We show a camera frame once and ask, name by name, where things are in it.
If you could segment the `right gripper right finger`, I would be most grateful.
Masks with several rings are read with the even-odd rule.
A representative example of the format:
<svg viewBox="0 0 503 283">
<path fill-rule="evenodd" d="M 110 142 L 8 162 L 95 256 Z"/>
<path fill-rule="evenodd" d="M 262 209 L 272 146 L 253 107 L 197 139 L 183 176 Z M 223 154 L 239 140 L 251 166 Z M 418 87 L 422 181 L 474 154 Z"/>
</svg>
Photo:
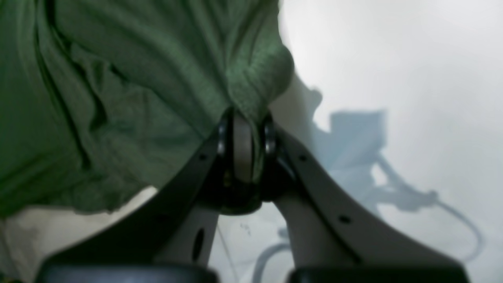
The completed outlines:
<svg viewBox="0 0 503 283">
<path fill-rule="evenodd" d="M 297 272 L 463 272 L 358 204 L 271 115 L 262 127 L 260 197 L 287 222 Z"/>
</svg>

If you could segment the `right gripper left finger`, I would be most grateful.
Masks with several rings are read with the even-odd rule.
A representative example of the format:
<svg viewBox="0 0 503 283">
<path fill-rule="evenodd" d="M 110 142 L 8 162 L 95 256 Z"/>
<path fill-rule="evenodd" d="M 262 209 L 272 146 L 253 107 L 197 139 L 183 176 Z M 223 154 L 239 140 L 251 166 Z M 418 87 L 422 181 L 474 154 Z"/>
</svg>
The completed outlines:
<svg viewBox="0 0 503 283">
<path fill-rule="evenodd" d="M 156 265 L 201 265 L 218 217 L 256 209 L 252 129 L 237 110 L 186 165 L 136 211 L 97 235 L 50 256 L 42 272 L 131 272 Z"/>
</svg>

